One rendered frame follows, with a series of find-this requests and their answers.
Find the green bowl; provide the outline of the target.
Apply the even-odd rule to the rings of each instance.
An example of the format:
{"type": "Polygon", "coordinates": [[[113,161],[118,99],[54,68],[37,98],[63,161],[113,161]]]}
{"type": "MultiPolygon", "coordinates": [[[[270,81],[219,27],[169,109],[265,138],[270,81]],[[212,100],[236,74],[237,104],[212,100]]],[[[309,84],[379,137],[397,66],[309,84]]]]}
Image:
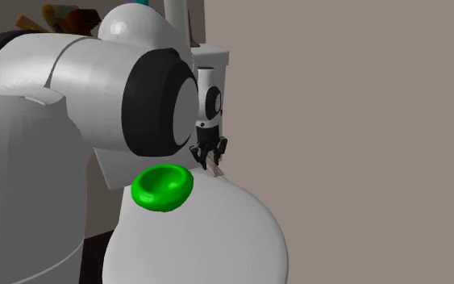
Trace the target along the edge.
{"type": "Polygon", "coordinates": [[[140,173],[131,184],[131,198],[140,207],[157,212],[174,211],[190,196],[194,177],[185,167],[164,164],[140,173]]]}

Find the tan flat stick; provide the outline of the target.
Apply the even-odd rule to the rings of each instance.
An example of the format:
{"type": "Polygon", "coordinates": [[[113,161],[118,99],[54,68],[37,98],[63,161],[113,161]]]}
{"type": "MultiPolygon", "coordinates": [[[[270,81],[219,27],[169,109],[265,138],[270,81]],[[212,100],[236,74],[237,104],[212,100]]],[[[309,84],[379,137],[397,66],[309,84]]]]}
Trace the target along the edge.
{"type": "Polygon", "coordinates": [[[214,160],[210,157],[206,158],[206,165],[207,169],[211,172],[214,178],[222,177],[224,175],[224,172],[219,168],[218,165],[215,164],[214,160]]]}

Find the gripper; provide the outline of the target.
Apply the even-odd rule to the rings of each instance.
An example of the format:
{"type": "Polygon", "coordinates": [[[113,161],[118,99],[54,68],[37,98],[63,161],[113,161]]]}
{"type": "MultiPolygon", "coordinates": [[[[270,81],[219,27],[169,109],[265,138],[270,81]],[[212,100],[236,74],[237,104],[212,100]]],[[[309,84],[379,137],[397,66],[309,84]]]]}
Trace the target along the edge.
{"type": "Polygon", "coordinates": [[[218,127],[196,127],[198,143],[190,146],[190,152],[197,163],[207,170],[207,150],[213,151],[214,163],[219,165],[221,156],[226,152],[227,138],[218,137],[218,127]]]}

